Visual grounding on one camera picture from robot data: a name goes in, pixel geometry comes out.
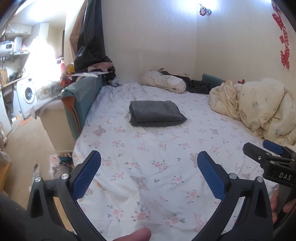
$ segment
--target folded gray towel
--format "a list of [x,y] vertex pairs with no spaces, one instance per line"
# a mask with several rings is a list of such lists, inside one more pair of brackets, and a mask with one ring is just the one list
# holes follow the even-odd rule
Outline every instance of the folded gray towel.
[[133,126],[175,126],[187,118],[182,115],[172,101],[138,100],[131,101],[131,120]]

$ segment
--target black garbage bag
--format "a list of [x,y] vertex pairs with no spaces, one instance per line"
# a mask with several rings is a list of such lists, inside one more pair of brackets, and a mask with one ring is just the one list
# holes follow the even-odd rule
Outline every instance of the black garbage bag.
[[[77,42],[75,72],[87,72],[90,65],[100,62],[112,62],[105,53],[102,3],[101,0],[87,0]],[[105,78],[114,79],[115,67],[112,66],[108,71],[110,73]]]

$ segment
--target human hand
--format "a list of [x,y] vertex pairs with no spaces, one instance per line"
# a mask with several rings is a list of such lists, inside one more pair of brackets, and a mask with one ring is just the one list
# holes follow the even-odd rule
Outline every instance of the human hand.
[[117,238],[114,241],[149,241],[150,237],[151,237],[150,229],[142,228],[133,232],[130,235]]
[[[271,211],[272,211],[272,222],[275,223],[277,221],[277,215],[275,209],[278,204],[278,196],[279,196],[279,188],[274,192],[270,199]],[[296,203],[296,199],[286,203],[283,207],[283,212],[288,213],[293,208],[294,204]]]

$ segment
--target white bed sheet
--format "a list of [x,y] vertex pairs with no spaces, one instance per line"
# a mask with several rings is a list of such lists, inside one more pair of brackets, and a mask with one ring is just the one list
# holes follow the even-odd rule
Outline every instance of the white bed sheet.
[[[162,128],[133,127],[131,100],[171,100],[188,120]],[[151,240],[192,240],[219,205],[197,168],[200,151],[240,178],[262,175],[259,164],[242,152],[244,143],[262,147],[242,122],[211,110],[208,96],[124,84],[100,91],[73,154],[79,164],[92,150],[102,164],[81,208],[107,240],[148,227]],[[268,191],[274,186],[266,181]],[[234,211],[225,231],[239,213]]]

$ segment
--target washing machine door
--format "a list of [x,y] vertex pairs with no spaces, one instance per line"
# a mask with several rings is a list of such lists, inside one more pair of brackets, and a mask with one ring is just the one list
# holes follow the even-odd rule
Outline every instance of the washing machine door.
[[33,103],[35,99],[35,90],[33,89],[33,87],[27,86],[26,88],[24,88],[23,97],[28,104]]

